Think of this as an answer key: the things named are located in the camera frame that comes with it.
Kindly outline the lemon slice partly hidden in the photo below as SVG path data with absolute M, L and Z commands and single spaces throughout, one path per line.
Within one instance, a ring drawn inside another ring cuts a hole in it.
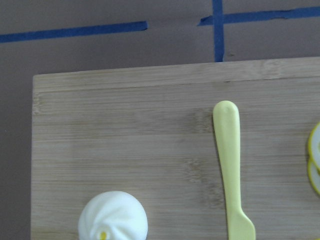
M 307 163 L 307 174 L 310 184 L 314 191 L 320 194 L 320 170 L 316 167 L 312 158 L 308 160 Z

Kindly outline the bamboo cutting board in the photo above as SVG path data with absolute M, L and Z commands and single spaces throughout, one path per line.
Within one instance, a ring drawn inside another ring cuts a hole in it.
M 241 199 L 259 240 L 320 236 L 307 139 L 320 120 L 317 57 L 36 75 L 31 238 L 76 240 L 86 203 L 124 191 L 150 240 L 225 240 L 216 103 L 241 124 Z

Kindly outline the white steamed bun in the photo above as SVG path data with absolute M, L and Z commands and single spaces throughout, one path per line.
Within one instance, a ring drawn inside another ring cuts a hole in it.
M 148 218 L 131 194 L 108 191 L 93 197 L 78 221 L 80 240 L 145 240 Z

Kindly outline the yellow plastic knife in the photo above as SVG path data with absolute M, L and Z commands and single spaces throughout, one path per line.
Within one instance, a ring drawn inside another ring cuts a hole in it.
M 212 119 L 224 187 L 227 237 L 229 240 L 255 240 L 255 226 L 243 211 L 241 201 L 241 131 L 238 107 L 231 101 L 220 101 L 213 108 Z

